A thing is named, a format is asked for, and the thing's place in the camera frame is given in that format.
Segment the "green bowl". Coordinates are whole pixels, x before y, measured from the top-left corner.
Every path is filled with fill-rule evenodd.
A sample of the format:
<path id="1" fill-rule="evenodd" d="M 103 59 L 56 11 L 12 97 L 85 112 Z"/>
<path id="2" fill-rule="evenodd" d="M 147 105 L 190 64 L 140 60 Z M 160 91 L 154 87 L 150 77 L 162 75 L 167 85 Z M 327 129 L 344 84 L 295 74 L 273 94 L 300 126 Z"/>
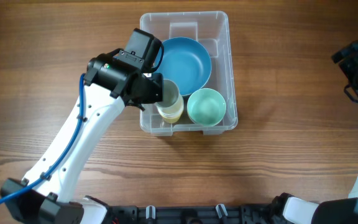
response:
<path id="1" fill-rule="evenodd" d="M 186 110 L 195 124 L 215 126 L 226 114 L 226 100 L 218 91 L 202 88 L 190 95 Z"/>

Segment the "grey cup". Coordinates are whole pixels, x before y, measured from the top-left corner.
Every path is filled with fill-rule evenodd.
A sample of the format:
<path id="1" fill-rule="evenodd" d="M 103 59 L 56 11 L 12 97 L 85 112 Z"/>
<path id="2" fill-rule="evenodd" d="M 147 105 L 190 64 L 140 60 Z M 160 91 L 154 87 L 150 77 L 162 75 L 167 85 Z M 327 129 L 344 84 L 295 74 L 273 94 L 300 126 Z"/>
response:
<path id="1" fill-rule="evenodd" d="M 170 107 L 177 101 L 179 94 L 180 92 L 177 85 L 169 79 L 164 79 L 163 100 L 161 102 L 158 102 L 157 105 L 162 108 Z"/>

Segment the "blue plate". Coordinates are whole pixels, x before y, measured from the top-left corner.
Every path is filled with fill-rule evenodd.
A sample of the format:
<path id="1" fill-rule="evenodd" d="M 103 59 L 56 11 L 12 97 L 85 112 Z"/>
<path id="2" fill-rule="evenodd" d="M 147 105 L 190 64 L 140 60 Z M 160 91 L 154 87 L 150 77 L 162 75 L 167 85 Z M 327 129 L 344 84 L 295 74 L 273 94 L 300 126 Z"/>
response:
<path id="1" fill-rule="evenodd" d="M 171 80 L 182 96 L 203 88 L 212 73 L 212 62 L 206 48 L 187 37 L 163 41 L 164 51 L 157 58 L 162 62 L 157 69 L 164 79 Z"/>

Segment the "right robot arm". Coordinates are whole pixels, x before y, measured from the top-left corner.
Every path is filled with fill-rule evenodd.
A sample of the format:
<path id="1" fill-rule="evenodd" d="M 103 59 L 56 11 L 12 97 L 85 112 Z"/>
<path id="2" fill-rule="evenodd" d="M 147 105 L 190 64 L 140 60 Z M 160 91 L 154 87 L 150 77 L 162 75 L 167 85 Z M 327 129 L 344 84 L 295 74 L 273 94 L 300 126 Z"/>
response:
<path id="1" fill-rule="evenodd" d="M 331 59 L 348 80 L 344 93 L 358 104 L 358 40 L 336 52 Z M 285 196 L 272 204 L 272 213 L 290 223 L 358 223 L 358 175 L 348 198 L 317 204 Z"/>

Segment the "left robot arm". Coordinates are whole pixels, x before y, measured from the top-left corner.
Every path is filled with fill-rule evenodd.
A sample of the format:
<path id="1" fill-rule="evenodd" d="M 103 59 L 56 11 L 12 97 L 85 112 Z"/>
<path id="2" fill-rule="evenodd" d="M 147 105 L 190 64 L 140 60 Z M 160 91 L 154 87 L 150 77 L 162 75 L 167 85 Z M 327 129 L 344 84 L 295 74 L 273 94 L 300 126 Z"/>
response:
<path id="1" fill-rule="evenodd" d="M 123 49 L 92 58 L 80 77 L 79 97 L 55 139 L 25 176 L 7 179 L 1 202 L 21 223 L 111 223 L 109 206 L 73 197 L 77 181 L 99 139 L 127 106 L 143 108 L 163 98 L 157 72 L 163 45 L 135 29 Z"/>

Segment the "yellow cup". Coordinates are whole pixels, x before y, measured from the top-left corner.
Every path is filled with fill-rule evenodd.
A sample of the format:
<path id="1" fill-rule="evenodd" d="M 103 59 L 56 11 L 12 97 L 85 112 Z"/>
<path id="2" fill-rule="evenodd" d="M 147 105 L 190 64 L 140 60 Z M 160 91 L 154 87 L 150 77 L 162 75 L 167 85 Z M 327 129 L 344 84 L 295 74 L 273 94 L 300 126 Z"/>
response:
<path id="1" fill-rule="evenodd" d="M 184 100 L 182 96 L 178 96 L 155 103 L 155 106 L 163 120 L 172 124 L 180 119 L 184 111 Z"/>

